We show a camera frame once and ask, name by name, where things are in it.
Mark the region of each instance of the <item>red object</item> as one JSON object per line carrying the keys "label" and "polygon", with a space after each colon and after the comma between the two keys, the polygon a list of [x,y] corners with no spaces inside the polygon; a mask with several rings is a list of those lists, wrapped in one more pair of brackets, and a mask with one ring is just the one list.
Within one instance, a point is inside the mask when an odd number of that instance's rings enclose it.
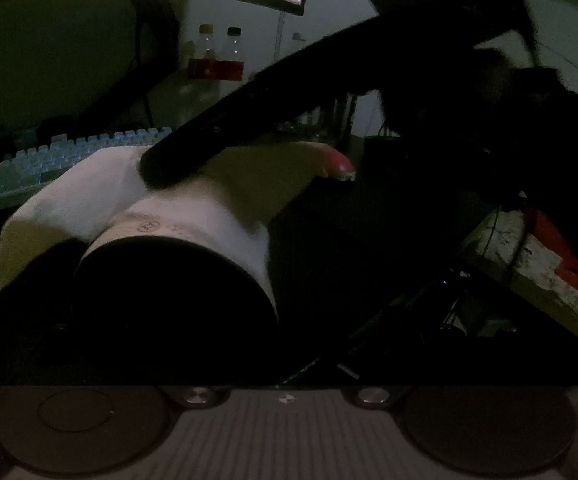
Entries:
{"label": "red object", "polygon": [[189,60],[187,72],[190,79],[218,79],[217,61],[215,59]]}
{"label": "red object", "polygon": [[245,64],[241,61],[191,58],[187,72],[190,79],[242,81],[244,67]]}
{"label": "red object", "polygon": [[242,81],[245,64],[242,61],[217,61],[217,79],[222,81]]}
{"label": "red object", "polygon": [[527,232],[535,236],[548,250],[562,257],[555,274],[578,290],[578,258],[574,256],[560,231],[539,209],[530,207],[524,216]]}
{"label": "red object", "polygon": [[351,161],[332,146],[322,148],[322,167],[325,176],[339,180],[353,180],[355,168]]}

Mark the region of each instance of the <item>ribbed gray surface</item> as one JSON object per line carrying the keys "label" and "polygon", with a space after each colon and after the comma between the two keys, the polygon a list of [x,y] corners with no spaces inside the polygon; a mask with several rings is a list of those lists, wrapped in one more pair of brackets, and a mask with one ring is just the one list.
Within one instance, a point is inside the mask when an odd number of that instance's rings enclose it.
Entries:
{"label": "ribbed gray surface", "polygon": [[[292,402],[281,402],[291,395]],[[7,480],[37,480],[20,468]],[[238,390],[223,405],[184,413],[162,446],[98,480],[432,480],[472,476],[413,448],[384,412],[338,390]],[[550,470],[536,480],[562,480]]]}

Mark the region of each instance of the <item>metal bolt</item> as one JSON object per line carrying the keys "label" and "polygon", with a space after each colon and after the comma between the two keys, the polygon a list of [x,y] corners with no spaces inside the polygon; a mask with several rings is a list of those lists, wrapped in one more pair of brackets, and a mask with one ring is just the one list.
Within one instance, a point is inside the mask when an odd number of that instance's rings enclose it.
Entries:
{"label": "metal bolt", "polygon": [[189,404],[208,404],[215,398],[215,394],[209,388],[196,386],[194,388],[187,388],[182,396]]}
{"label": "metal bolt", "polygon": [[292,394],[282,394],[278,396],[278,400],[283,404],[291,404],[295,401],[295,397]]}
{"label": "metal bolt", "polygon": [[383,404],[389,400],[389,392],[384,388],[363,388],[358,398],[366,404]]}

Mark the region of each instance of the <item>white wall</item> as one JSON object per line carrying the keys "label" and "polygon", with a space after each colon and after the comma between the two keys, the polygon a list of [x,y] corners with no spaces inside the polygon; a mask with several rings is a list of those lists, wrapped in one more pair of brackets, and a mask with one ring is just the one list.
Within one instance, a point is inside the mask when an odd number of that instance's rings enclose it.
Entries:
{"label": "white wall", "polygon": [[[375,15],[369,0],[307,0],[304,16],[287,16],[283,49],[287,49],[294,32],[300,32],[307,43],[312,43]],[[364,137],[366,134],[375,134],[382,122],[375,92],[358,99],[352,128],[354,135]]]}
{"label": "white wall", "polygon": [[[526,2],[536,24],[537,40],[548,46],[539,45],[540,62],[544,66],[559,69],[562,83],[578,93],[578,8],[559,0]],[[504,51],[517,66],[530,66],[528,53],[520,36],[515,32],[507,33],[484,45]]]}
{"label": "white wall", "polygon": [[[229,0],[172,0],[182,24],[182,42],[194,40],[200,23],[243,29],[248,72],[273,59],[279,13]],[[578,9],[556,0],[528,0],[538,38],[578,65]],[[282,50],[293,32],[314,42],[374,15],[369,0],[307,0],[304,16],[287,15]],[[38,124],[58,114],[78,113],[128,70],[134,53],[134,10],[129,0],[10,0],[0,3],[0,123],[9,130]],[[519,64],[528,57],[513,34],[490,43]],[[578,92],[578,70],[549,50],[542,61],[562,70]],[[150,93],[157,124],[178,126],[202,106],[197,84],[174,75]],[[215,88],[202,88],[211,94]],[[144,118],[143,105],[131,110]],[[360,99],[353,132],[374,134],[382,123],[375,95]]]}

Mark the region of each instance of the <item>white keycap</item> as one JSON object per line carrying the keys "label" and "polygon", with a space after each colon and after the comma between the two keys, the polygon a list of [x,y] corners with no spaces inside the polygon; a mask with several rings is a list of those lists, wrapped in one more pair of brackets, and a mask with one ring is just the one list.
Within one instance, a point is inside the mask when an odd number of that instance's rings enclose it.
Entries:
{"label": "white keycap", "polygon": [[64,142],[65,140],[67,140],[67,134],[54,135],[51,138],[51,142]]}

